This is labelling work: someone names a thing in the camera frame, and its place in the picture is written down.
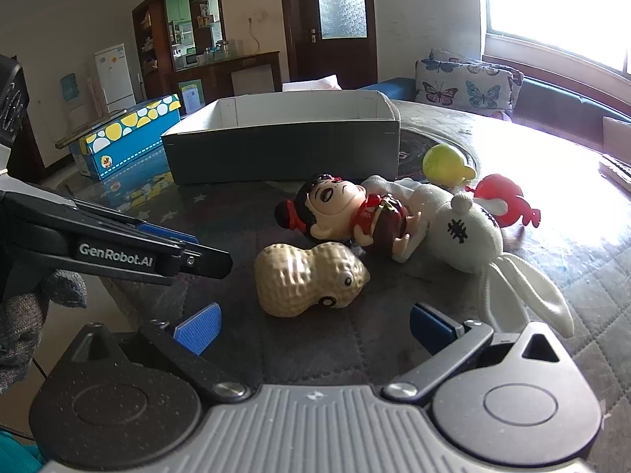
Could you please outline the grey gloved hand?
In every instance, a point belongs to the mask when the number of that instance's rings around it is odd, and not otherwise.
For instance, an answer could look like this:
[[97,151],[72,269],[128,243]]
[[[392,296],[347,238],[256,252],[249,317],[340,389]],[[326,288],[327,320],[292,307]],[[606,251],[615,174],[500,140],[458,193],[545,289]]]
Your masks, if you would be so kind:
[[87,286],[80,274],[54,270],[33,292],[1,303],[1,393],[27,377],[36,348],[41,343],[50,303],[85,309],[87,302]]

